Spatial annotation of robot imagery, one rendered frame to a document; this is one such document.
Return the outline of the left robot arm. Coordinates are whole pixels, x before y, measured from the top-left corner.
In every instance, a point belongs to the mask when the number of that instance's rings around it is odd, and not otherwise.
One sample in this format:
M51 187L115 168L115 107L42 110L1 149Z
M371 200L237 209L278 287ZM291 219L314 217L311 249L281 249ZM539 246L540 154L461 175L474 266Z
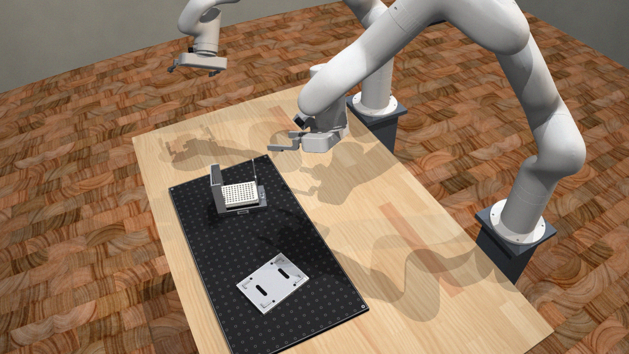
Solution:
M536 243L545 231L544 208L559 180L583 167L586 147L515 0L396 0L355 42L310 68L292 120L303 131L345 126L345 94L436 19L496 55L525 111L538 155L523 161L507 200L494 204L489 219L503 239Z

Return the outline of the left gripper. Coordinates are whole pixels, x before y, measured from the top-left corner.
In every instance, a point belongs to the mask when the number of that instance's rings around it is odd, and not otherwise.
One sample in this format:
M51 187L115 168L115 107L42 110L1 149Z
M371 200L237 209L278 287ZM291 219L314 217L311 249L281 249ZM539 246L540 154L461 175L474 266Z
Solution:
M349 127L346 124L338 129L326 130L317 128L308 131L289 131L289 138L292 138L292 146L284 146L283 144L269 144L268 151L284 151L298 150L300 143L302 150L305 152L325 153L335 144L339 143L346 135L349 134Z

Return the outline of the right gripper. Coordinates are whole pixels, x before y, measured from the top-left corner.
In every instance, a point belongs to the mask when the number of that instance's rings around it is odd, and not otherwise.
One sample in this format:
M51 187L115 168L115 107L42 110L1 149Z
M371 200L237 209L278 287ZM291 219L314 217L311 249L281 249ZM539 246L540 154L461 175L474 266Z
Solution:
M173 66L167 67L167 72L172 73L177 63L179 66L212 69L214 71L209 72L210 78L220 73L221 70L226 70L227 61L227 58L219 58L214 53L181 53L179 54L179 59L173 59Z

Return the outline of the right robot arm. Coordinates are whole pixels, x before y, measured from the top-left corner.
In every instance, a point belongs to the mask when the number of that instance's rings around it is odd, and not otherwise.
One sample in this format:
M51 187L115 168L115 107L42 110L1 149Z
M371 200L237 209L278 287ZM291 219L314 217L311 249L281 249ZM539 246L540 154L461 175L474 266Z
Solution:
M217 6L240 0L190 0L179 17L177 27L195 38L189 53L218 53L222 10ZM380 0L343 0L367 30L388 7ZM395 112L397 101L391 92L394 58L362 81L361 92L352 99L356 111L370 117L384 117Z

